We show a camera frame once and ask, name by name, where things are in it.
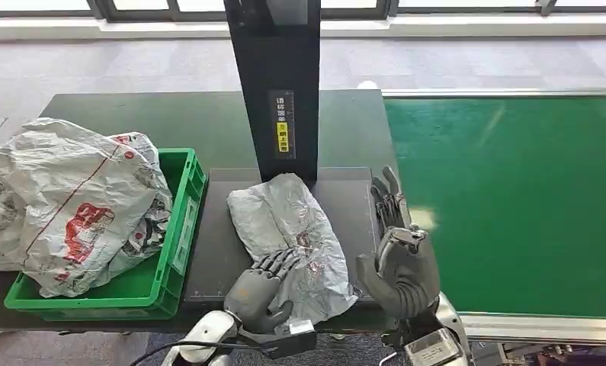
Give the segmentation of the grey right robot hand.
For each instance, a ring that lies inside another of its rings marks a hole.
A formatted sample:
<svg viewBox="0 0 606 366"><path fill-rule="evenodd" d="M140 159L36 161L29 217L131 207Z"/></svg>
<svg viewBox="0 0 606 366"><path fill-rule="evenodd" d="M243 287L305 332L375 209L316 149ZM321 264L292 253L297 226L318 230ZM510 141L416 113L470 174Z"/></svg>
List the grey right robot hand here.
<svg viewBox="0 0 606 366"><path fill-rule="evenodd" d="M396 174L388 165L382 174L370 186L380 242L372 256L356 258L358 282L388 316L414 318L438 299L438 264L428 231L412 221Z"/></svg>

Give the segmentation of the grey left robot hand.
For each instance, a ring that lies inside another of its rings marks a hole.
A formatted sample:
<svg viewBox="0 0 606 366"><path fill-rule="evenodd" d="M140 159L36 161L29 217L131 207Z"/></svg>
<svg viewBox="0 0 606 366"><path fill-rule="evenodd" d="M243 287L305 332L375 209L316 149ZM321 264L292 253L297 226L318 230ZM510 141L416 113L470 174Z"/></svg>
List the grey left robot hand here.
<svg viewBox="0 0 606 366"><path fill-rule="evenodd" d="M252 333L271 334L291 315L293 302L269 310L286 276L304 259L296 249L280 249L254 261L244 270L224 300L224 310L232 313Z"/></svg>

